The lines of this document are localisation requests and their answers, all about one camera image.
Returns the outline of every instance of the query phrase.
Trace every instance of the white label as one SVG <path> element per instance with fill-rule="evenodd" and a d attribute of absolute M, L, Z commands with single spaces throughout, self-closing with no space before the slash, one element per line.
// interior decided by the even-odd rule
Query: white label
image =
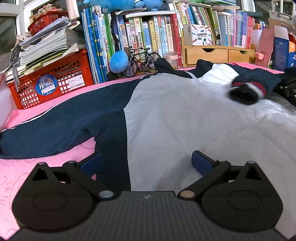
<path fill-rule="evenodd" d="M 70 88 L 70 90 L 74 90 L 79 87 L 85 86 L 82 74 L 68 79 L 68 84 L 68 88 Z"/>
<path fill-rule="evenodd" d="M 41 90 L 41 93 L 44 95 L 45 93 L 51 91 L 51 90 L 54 90 L 55 89 L 55 86 L 54 85 L 50 85 L 44 89 Z"/>

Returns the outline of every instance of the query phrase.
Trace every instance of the pink table surface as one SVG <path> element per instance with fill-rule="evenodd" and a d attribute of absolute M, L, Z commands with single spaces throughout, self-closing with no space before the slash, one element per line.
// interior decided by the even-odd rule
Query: pink table surface
<path fill-rule="evenodd" d="M 258 68 L 259 66 L 245 63 L 233 63 L 250 69 Z M 64 96 L 58 97 L 41 105 L 25 109 L 25 110 L 15 110 L 7 123 L 4 124 L 4 128 L 11 128 L 15 125 L 26 121 L 48 109 L 54 107 L 55 105 L 66 101 L 69 98 L 82 94 L 84 92 L 94 90 L 97 88 L 102 88 L 107 85 L 114 83 L 123 83 L 126 81 L 131 81 L 138 79 L 139 77 L 133 77 L 128 79 L 120 79 L 115 81 L 109 81 L 99 85 L 88 86 L 74 92 L 68 93 Z M 0 237 L 4 239 L 10 238 L 16 231 L 19 230 L 15 218 L 11 211 L 12 201 L 20 189 L 21 185 L 24 183 L 25 179 L 34 168 L 34 166 L 41 161 L 47 162 L 50 167 L 59 167 L 63 163 L 69 160 L 81 161 L 90 154 L 94 152 L 95 141 L 93 138 L 87 140 L 86 142 L 72 148 L 64 153 L 49 156 L 45 158 L 34 158 L 34 159 L 24 159 L 24 160 L 3 160 L 0 159 Z"/>

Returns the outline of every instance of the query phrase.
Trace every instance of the blue box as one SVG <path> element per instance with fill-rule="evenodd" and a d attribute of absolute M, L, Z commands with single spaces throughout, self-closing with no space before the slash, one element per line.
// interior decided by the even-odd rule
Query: blue box
<path fill-rule="evenodd" d="M 296 44 L 289 41 L 285 27 L 274 26 L 274 69 L 284 71 L 296 64 Z"/>

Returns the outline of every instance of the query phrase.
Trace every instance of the plastic container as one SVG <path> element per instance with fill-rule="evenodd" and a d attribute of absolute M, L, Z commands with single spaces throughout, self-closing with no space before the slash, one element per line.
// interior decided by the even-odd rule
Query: plastic container
<path fill-rule="evenodd" d="M 31 32 L 32 36 L 44 29 L 46 26 L 50 25 L 52 22 L 61 17 L 68 17 L 68 12 L 60 11 L 50 11 L 39 16 L 33 23 L 30 24 L 28 30 Z"/>
<path fill-rule="evenodd" d="M 10 83 L 19 110 L 42 104 L 84 86 L 93 85 L 87 50 L 64 57 L 20 78 L 19 91 Z"/>
<path fill-rule="evenodd" d="M 174 69 L 178 68 L 178 53 L 177 52 L 166 52 L 164 54 L 164 57 Z"/>

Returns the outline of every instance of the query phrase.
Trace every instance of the wooden drawer organizer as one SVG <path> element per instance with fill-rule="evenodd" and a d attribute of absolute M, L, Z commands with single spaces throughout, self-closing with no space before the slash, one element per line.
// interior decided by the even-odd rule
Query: wooden drawer organizer
<path fill-rule="evenodd" d="M 189 46 L 184 45 L 182 38 L 183 67 L 196 65 L 198 59 L 212 63 L 253 63 L 255 50 L 226 46 Z"/>

